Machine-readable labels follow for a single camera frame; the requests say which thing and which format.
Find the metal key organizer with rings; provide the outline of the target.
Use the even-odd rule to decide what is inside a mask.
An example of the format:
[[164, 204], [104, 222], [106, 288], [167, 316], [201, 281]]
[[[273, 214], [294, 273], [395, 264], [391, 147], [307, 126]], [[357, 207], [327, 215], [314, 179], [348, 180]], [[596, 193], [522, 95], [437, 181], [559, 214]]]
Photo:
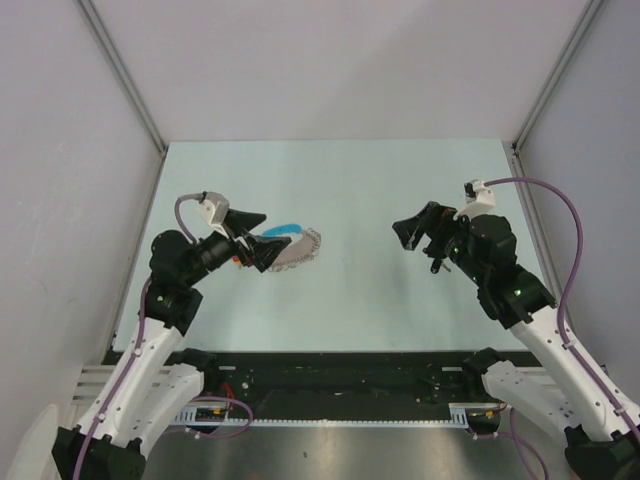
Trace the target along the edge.
[[322, 243], [319, 232], [313, 228], [303, 228], [296, 223], [272, 227], [265, 230], [262, 235], [268, 238], [287, 237], [291, 240], [269, 268], [272, 273], [296, 268], [313, 261], [318, 256]]

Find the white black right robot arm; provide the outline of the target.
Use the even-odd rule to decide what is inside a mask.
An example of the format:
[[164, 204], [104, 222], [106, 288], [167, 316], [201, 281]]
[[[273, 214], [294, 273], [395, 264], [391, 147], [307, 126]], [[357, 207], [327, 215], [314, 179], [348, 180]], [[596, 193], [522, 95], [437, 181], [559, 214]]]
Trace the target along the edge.
[[446, 260], [457, 266], [475, 284], [487, 316], [535, 356], [556, 386], [549, 390], [486, 348], [466, 361], [463, 393], [473, 401], [491, 396], [510, 404], [557, 442], [581, 479], [638, 478], [638, 404], [614, 385], [568, 327], [558, 325], [554, 297], [517, 262], [508, 220], [487, 213], [470, 218], [430, 202], [392, 228], [409, 251], [427, 237], [423, 252], [433, 261], [432, 272]]

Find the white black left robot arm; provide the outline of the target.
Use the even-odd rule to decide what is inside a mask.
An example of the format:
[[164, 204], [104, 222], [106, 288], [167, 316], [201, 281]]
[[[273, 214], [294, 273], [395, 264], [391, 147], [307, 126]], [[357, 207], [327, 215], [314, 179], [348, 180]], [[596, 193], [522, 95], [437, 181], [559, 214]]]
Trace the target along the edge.
[[132, 339], [90, 408], [73, 428], [57, 432], [52, 455], [61, 478], [141, 478], [177, 414], [196, 397], [219, 392], [216, 357], [201, 350], [183, 350], [163, 382], [158, 374], [195, 319], [203, 300], [198, 282], [233, 259], [265, 272], [288, 247], [287, 236], [252, 234], [265, 219], [229, 209], [204, 239], [177, 230], [154, 238]]

